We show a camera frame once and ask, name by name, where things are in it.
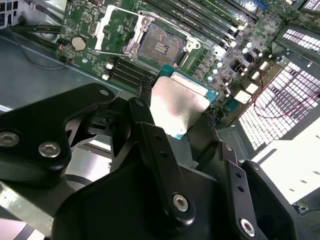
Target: silver metal surface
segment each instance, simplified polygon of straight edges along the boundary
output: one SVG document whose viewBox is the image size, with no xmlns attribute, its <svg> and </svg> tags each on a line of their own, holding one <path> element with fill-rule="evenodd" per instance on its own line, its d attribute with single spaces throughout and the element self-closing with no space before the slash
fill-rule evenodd
<svg viewBox="0 0 320 240">
<path fill-rule="evenodd" d="M 181 212 L 186 212 L 189 208 L 187 199 L 181 194 L 175 194 L 173 196 L 173 204 Z"/>
<path fill-rule="evenodd" d="M 155 125 L 172 137 L 185 134 L 209 106 L 205 96 L 184 83 L 189 84 L 161 76 L 152 88 L 150 111 Z"/>
<path fill-rule="evenodd" d="M 228 150 L 228 151 L 232 151 L 232 147 L 229 144 L 225 144 L 224 147 Z"/>
<path fill-rule="evenodd" d="M 122 11 L 122 12 L 125 12 L 125 13 L 129 13 L 129 14 L 132 14 L 132 15 L 136 15 L 136 16 L 138 16 L 138 20 L 140 18 L 144 18 L 144 16 L 141 16 L 140 14 L 138 14 L 136 12 L 128 11 L 128 10 L 122 9 L 120 7 L 117 7 L 115 5 L 109 4 L 107 6 L 107 8 L 106 8 L 104 17 L 101 18 L 101 21 L 98 22 L 98 24 L 96 26 L 96 29 L 95 29 L 94 35 L 97 38 L 96 43 L 95 43 L 95 47 L 94 47 L 95 50 L 101 50 L 102 49 L 102 42 L 103 42 L 104 37 L 105 37 L 104 29 L 105 29 L 105 26 L 107 26 L 109 24 L 110 19 L 111 19 L 111 15 L 112 15 L 113 11 L 115 11 L 115 10 L 116 11 Z"/>
<path fill-rule="evenodd" d="M 46 158 L 55 158 L 60 152 L 61 148 L 56 142 L 44 142 L 38 147 L 39 153 Z"/>
<path fill-rule="evenodd" d="M 155 19 L 153 17 L 148 17 L 144 15 L 139 15 L 138 20 L 134 27 L 134 35 L 129 40 L 128 45 L 125 47 L 125 54 L 129 54 L 130 58 L 134 59 L 137 55 L 138 48 L 140 47 L 140 43 L 143 35 L 148 30 L 149 25 Z"/>
<path fill-rule="evenodd" d="M 2 147 L 12 147 L 18 144 L 20 137 L 12 131 L 0 132 L 0 146 Z"/>
<path fill-rule="evenodd" d="M 100 90 L 100 93 L 105 96 L 109 96 L 109 93 L 106 90 Z"/>
<path fill-rule="evenodd" d="M 90 83 L 107 86 L 115 95 L 122 90 L 110 82 L 71 65 L 56 71 L 33 66 L 26 60 L 17 44 L 6 38 L 5 34 L 6 31 L 0 36 L 0 72 L 3 76 L 0 87 L 0 104 L 3 106 L 19 108 Z M 44 66 L 55 66 L 59 63 L 54 53 L 50 53 L 25 38 L 19 37 L 19 40 L 28 56 L 34 61 Z"/>
<path fill-rule="evenodd" d="M 81 176 L 92 182 L 107 175 L 110 172 L 111 159 L 89 151 L 74 149 L 66 174 Z"/>
<path fill-rule="evenodd" d="M 54 218 L 0 181 L 0 206 L 46 236 L 51 235 Z"/>
<path fill-rule="evenodd" d="M 116 97 L 122 98 L 122 99 L 128 101 L 129 99 L 136 97 L 136 95 L 134 95 L 133 93 L 128 92 L 128 91 L 119 91 L 119 93 L 117 94 Z"/>
<path fill-rule="evenodd" d="M 255 236 L 255 229 L 254 226 L 252 226 L 252 224 L 245 218 L 241 218 L 240 219 L 240 225 L 241 228 L 243 229 L 243 231 L 248 234 L 250 237 L 254 237 Z"/>
</svg>

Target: green circuit board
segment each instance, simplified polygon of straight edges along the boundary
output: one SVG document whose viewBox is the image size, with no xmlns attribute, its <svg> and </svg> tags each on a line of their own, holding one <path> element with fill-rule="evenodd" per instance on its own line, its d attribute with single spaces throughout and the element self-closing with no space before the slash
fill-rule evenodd
<svg viewBox="0 0 320 240">
<path fill-rule="evenodd" d="M 57 55 L 133 93 L 143 76 L 154 78 L 163 65 L 173 66 L 219 93 L 209 109 L 216 113 L 230 103 L 224 82 L 231 89 L 252 74 L 258 62 L 269 61 L 272 41 L 286 24 L 320 33 L 319 26 L 297 10 L 301 4 L 69 0 Z M 247 43 L 253 60 L 244 54 Z"/>
</svg>

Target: black cable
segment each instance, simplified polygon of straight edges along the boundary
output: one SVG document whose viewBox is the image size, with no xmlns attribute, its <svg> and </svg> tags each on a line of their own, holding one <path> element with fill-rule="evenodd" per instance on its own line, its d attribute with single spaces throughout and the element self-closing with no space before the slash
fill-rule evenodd
<svg viewBox="0 0 320 240">
<path fill-rule="evenodd" d="M 44 6 L 41 5 L 36 5 L 35 9 L 37 9 L 38 11 L 48 15 L 50 18 L 52 18 L 54 21 L 56 21 L 57 23 L 61 24 L 63 23 L 63 20 L 58 17 L 57 15 L 55 15 L 53 12 L 49 11 L 48 9 L 46 9 Z"/>
<path fill-rule="evenodd" d="M 64 68 L 67 64 L 68 64 L 68 59 L 67 61 L 65 61 L 64 64 L 62 65 L 59 65 L 59 66 L 42 66 L 42 65 L 39 65 L 37 63 L 35 63 L 34 61 L 32 61 L 28 54 L 26 53 L 24 47 L 21 45 L 20 41 L 18 40 L 18 38 L 16 37 L 15 33 L 11 30 L 11 27 L 8 26 L 7 27 L 8 31 L 11 33 L 12 35 L 12 38 L 14 39 L 14 41 L 16 42 L 16 44 L 21 48 L 24 56 L 26 57 L 26 59 L 28 60 L 29 63 L 31 63 L 33 66 L 37 67 L 37 68 L 40 68 L 40 69 L 45 69 L 45 70 L 57 70 L 57 69 L 62 69 Z"/>
</svg>

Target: perforated metal panel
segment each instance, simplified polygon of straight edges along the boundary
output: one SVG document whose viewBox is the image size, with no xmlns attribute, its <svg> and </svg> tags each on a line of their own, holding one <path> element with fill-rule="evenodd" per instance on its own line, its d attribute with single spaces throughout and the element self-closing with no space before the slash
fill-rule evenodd
<svg viewBox="0 0 320 240">
<path fill-rule="evenodd" d="M 0 0 L 0 29 L 15 25 L 20 14 L 21 0 Z"/>
<path fill-rule="evenodd" d="M 277 117 L 289 112 L 313 92 L 320 90 L 320 80 L 290 62 L 256 100 L 256 111 L 262 116 Z M 252 104 L 239 121 L 253 149 L 283 137 L 319 103 L 311 98 L 281 118 L 263 118 Z"/>
<path fill-rule="evenodd" d="M 307 4 L 303 7 L 304 9 L 315 10 L 320 4 L 320 0 L 310 0 Z"/>
<path fill-rule="evenodd" d="M 307 34 L 289 28 L 283 37 L 304 47 L 305 49 L 312 50 L 317 53 L 320 52 L 320 40 Z"/>
</svg>

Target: cable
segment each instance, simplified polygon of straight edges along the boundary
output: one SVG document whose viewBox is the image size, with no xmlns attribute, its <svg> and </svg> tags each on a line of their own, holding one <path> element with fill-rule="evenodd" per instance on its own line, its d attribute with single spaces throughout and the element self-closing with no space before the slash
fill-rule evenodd
<svg viewBox="0 0 320 240">
<path fill-rule="evenodd" d="M 31 63 L 33 66 L 37 67 L 37 68 L 40 68 L 40 69 L 45 69 L 45 70 L 57 70 L 57 69 L 62 69 L 64 68 L 67 64 L 68 64 L 68 58 L 67 58 L 67 61 L 65 61 L 64 64 L 62 65 L 59 65 L 59 66 L 42 66 L 42 65 L 39 65 L 37 63 L 35 63 L 34 61 L 32 61 L 28 54 L 26 53 L 24 47 L 21 45 L 20 41 L 18 40 L 18 38 L 16 37 L 15 33 L 11 30 L 11 27 L 8 26 L 7 27 L 8 31 L 11 33 L 12 35 L 12 38 L 14 39 L 14 41 L 16 42 L 16 44 L 21 48 L 24 56 L 26 57 L 26 59 L 28 60 L 29 63 Z"/>
<path fill-rule="evenodd" d="M 263 116 L 260 113 L 257 112 L 257 99 L 258 97 L 262 94 L 262 92 L 264 91 L 264 82 L 262 80 L 262 76 L 261 76 L 261 71 L 260 68 L 258 69 L 259 72 L 259 79 L 260 79 L 260 85 L 261 85 L 261 90 L 258 93 L 258 95 L 255 97 L 255 99 L 253 100 L 253 110 L 255 112 L 255 114 L 257 114 L 257 116 L 259 116 L 260 118 L 264 118 L 264 119 L 279 119 L 279 118 L 284 118 L 285 116 L 290 115 L 294 110 L 296 110 L 298 107 L 300 107 L 304 102 L 306 102 L 309 99 L 313 99 L 317 96 L 320 95 L 320 91 L 315 91 L 312 92 L 311 94 L 309 94 L 305 99 L 303 99 L 301 102 L 299 102 L 296 106 L 292 107 L 289 111 L 285 112 L 284 114 L 281 114 L 279 116 Z"/>
<path fill-rule="evenodd" d="M 48 15 L 50 18 L 52 18 L 54 21 L 56 21 L 57 23 L 61 24 L 63 23 L 63 20 L 58 17 L 57 15 L 55 15 L 53 12 L 49 11 L 48 9 L 46 9 L 44 6 L 41 5 L 36 5 L 35 9 L 37 9 L 38 11 Z"/>
</svg>

